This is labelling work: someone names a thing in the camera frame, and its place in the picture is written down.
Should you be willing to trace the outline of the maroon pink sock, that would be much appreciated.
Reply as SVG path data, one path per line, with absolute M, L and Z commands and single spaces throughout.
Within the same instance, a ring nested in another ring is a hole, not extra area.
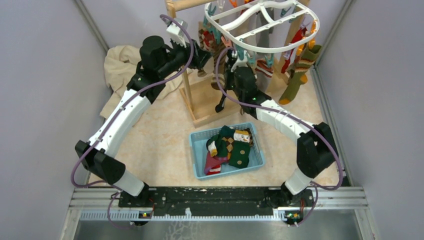
M 204 170 L 203 173 L 206 175 L 206 173 L 215 166 L 218 165 L 222 165 L 223 164 L 227 164 L 229 161 L 229 158 L 226 157 L 219 157 L 219 156 L 211 156 L 211 153 L 208 151 L 207 155 L 206 155 L 206 161 L 205 161 L 205 166 L 204 166 Z

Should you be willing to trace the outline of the red white striped sock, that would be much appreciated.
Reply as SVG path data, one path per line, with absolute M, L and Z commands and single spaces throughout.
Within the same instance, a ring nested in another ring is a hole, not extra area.
M 206 173 L 206 175 L 209 176 L 209 175 L 220 174 L 221 169 L 222 169 L 221 165 L 214 166 Z

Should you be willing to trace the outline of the dark teal sock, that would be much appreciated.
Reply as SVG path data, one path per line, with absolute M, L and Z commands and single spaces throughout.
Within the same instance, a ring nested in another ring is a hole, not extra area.
M 236 129 L 234 129 L 233 127 L 224 125 L 220 131 L 219 131 L 219 135 L 221 137 L 225 137 L 225 138 L 233 138 L 234 134 L 236 132 Z

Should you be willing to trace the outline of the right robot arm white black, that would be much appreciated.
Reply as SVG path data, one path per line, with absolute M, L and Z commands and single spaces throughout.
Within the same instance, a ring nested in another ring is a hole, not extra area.
M 269 95 L 260 91 L 250 67 L 227 70 L 225 79 L 234 92 L 234 102 L 244 113 L 273 126 L 290 138 L 297 147 L 297 167 L 282 185 L 281 199 L 287 206 L 301 200 L 301 192 L 333 163 L 341 164 L 332 131 L 328 124 L 307 123 L 281 107 Z

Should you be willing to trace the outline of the black blue white sock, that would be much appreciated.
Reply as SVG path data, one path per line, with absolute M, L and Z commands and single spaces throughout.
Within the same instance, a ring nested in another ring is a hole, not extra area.
M 226 93 L 227 93 L 227 90 L 224 90 L 219 100 L 219 103 L 215 106 L 214 110 L 216 113 L 220 113 L 225 108 L 225 101 L 227 98 Z

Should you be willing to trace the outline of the white green patch sock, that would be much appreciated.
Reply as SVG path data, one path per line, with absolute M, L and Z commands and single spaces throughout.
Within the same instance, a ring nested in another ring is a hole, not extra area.
M 206 148 L 211 157 L 225 158 L 228 156 L 227 144 L 220 134 L 213 135 L 206 142 Z

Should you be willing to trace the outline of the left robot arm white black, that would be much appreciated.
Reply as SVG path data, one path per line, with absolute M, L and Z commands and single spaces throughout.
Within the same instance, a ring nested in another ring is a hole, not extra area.
M 75 151 L 78 163 L 107 184 L 130 195 L 138 207 L 149 203 L 149 186 L 127 170 L 126 165 L 115 159 L 121 143 L 141 115 L 154 103 L 164 90 L 165 80 L 177 78 L 185 69 L 211 68 L 212 53 L 202 49 L 191 39 L 167 45 L 164 39 L 154 35 L 147 37 L 139 49 L 141 60 L 116 106 L 103 126 L 89 140 L 79 140 Z

